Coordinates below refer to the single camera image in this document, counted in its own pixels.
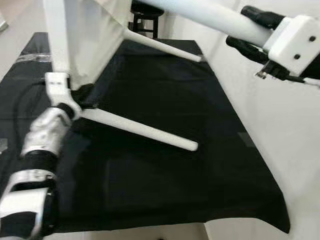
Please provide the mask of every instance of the black cable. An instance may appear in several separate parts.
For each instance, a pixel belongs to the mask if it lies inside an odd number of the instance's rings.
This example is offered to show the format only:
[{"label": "black cable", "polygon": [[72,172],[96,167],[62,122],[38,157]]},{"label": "black cable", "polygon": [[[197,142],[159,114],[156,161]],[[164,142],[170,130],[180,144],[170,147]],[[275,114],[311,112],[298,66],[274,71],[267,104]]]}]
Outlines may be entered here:
[{"label": "black cable", "polygon": [[20,94],[16,97],[16,99],[13,102],[13,113],[12,113],[12,118],[13,118],[13,131],[14,131],[14,142],[16,144],[16,154],[17,158],[20,156],[20,151],[22,149],[22,141],[19,133],[19,122],[18,122],[18,113],[19,113],[19,105],[21,103],[22,98],[34,87],[38,85],[45,85],[45,81],[37,81],[34,83],[31,83],[27,85],[21,92]]},{"label": "black cable", "polygon": [[44,93],[44,90],[42,87],[43,87],[43,85],[40,85],[38,87],[34,98],[29,101],[29,104],[25,108],[25,112],[26,112],[27,116],[29,116],[29,117],[33,116],[34,110],[37,108],[37,106],[40,103],[40,99],[42,98],[43,93]]},{"label": "black cable", "polygon": [[301,84],[304,84],[305,81],[304,81],[304,78],[303,77],[299,77],[299,76],[287,76],[285,77],[286,80],[289,80],[291,82],[295,82],[295,83],[301,83]]}]

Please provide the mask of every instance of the white wall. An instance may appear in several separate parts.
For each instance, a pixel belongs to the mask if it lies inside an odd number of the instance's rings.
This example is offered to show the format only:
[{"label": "white wall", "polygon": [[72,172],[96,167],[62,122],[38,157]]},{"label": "white wall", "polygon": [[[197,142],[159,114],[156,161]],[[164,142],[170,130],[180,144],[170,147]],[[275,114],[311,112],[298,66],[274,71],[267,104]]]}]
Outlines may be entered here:
[{"label": "white wall", "polygon": [[[288,16],[320,15],[319,0],[211,1],[237,11],[253,5]],[[291,220],[289,239],[320,239],[320,90],[272,78],[257,79],[254,74],[262,66],[227,47],[225,35],[174,14],[167,13],[167,16],[161,23],[164,29],[160,36],[197,41],[282,189]],[[232,221],[248,225],[235,227]],[[288,238],[274,227],[266,230],[257,221],[239,223],[238,219],[226,219],[224,223],[230,223],[233,229],[224,236],[223,228],[216,221],[206,224],[211,239]],[[244,229],[251,231],[251,235],[243,233]]]}]

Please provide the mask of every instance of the black tablecloth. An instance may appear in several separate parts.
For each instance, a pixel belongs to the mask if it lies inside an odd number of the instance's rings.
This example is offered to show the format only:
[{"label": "black tablecloth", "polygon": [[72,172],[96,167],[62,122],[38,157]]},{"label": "black tablecloth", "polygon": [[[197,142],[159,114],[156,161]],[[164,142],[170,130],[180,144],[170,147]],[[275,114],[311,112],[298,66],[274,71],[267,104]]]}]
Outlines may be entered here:
[{"label": "black tablecloth", "polygon": [[[194,41],[161,42],[201,54]],[[48,52],[46,33],[36,33],[21,54]],[[0,138],[8,139],[8,149],[0,156],[1,191],[17,163],[13,100],[51,70],[51,63],[41,57],[20,61],[0,84]],[[207,63],[125,41],[87,101],[197,141],[199,149],[190,152],[78,120],[65,139],[58,166],[58,232],[230,217],[258,218],[289,231],[283,194]],[[48,105],[41,86],[23,99],[22,136]]]}]

